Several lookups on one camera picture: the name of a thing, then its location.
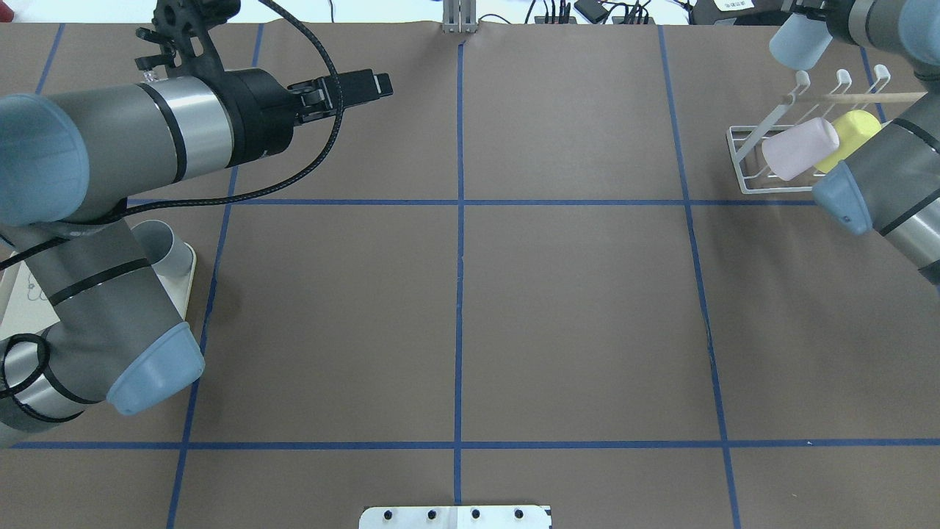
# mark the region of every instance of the table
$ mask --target table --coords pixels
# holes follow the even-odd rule
[[[199,254],[206,374],[0,453],[4,527],[354,528],[454,503],[551,505],[561,529],[937,524],[937,292],[809,195],[737,191],[724,132],[791,80],[770,30],[313,29],[396,94],[282,193],[140,218]],[[214,30],[228,67],[284,83],[323,73],[295,33]],[[151,52],[122,24],[0,29],[14,43],[0,93],[135,82]],[[909,88],[842,45],[814,75],[875,62]],[[328,126],[133,200],[270,184]]]

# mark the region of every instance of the black cable on floor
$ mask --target black cable on floor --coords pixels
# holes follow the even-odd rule
[[[485,15],[479,17],[479,19],[477,19],[477,22],[482,21],[482,20],[485,19],[486,17],[495,17],[495,18],[497,18],[497,19],[499,19],[499,20],[505,22],[506,24],[512,24],[512,22],[510,22],[510,21],[506,20],[505,18],[503,18],[503,17],[497,15],[496,13],[487,13],[487,14],[485,14]]]

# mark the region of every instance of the light blue joint cap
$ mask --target light blue joint cap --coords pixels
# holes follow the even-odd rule
[[[792,70],[809,70],[823,56],[832,35],[825,22],[792,14],[770,39],[770,53]]]
[[[813,185],[813,199],[855,235],[871,231],[869,207],[844,160]]]
[[[64,110],[33,94],[0,98],[0,224],[70,216],[89,176],[85,142]]]
[[[121,373],[108,390],[107,401],[121,414],[134,415],[195,382],[205,367],[189,324],[182,322]]]
[[[940,2],[907,0],[901,8],[898,29],[907,53],[921,62],[940,66]]]

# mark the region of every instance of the gray cup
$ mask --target gray cup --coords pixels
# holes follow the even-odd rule
[[[180,277],[193,267],[193,252],[162,220],[145,220],[131,228],[137,244],[161,276]]]

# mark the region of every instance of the dish rack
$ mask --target dish rack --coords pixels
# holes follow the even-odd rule
[[[852,76],[846,70],[836,72],[836,87],[824,95],[807,95],[811,85],[809,73],[796,73],[796,86],[783,96],[782,101],[758,125],[732,126],[728,128],[728,151],[738,178],[738,186],[745,195],[765,193],[797,193],[809,191],[825,173],[815,168],[807,170],[787,182],[773,174],[763,159],[758,146],[767,138],[794,127],[810,118],[826,118],[837,106],[850,106],[849,110],[865,109],[870,104],[913,103],[923,97],[925,92],[884,93],[891,82],[891,72],[884,64],[874,68],[875,80],[868,90],[860,94],[850,94]],[[810,104],[812,107],[793,124],[780,124],[780,121],[797,104]]]

